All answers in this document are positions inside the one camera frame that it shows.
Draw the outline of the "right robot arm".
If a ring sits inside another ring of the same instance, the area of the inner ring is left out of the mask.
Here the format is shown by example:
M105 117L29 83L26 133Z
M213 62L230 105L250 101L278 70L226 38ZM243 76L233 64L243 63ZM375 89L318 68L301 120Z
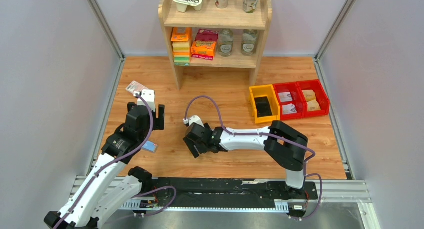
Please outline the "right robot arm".
M187 126L183 141L195 158L206 153L263 151L285 169L287 187L304 188L309 139L282 121L274 120L270 126L256 129L212 129L197 118L184 119L183 123Z

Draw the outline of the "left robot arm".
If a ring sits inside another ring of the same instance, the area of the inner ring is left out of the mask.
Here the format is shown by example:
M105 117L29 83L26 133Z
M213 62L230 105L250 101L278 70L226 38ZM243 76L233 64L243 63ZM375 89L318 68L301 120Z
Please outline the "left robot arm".
M145 144L152 131L165 128L165 106L148 108L130 102L125 123L106 140L94 168L78 191L59 211L50 211L44 223L50 229L100 229L109 218L133 197L156 193L152 174L134 167L109 193L106 190Z

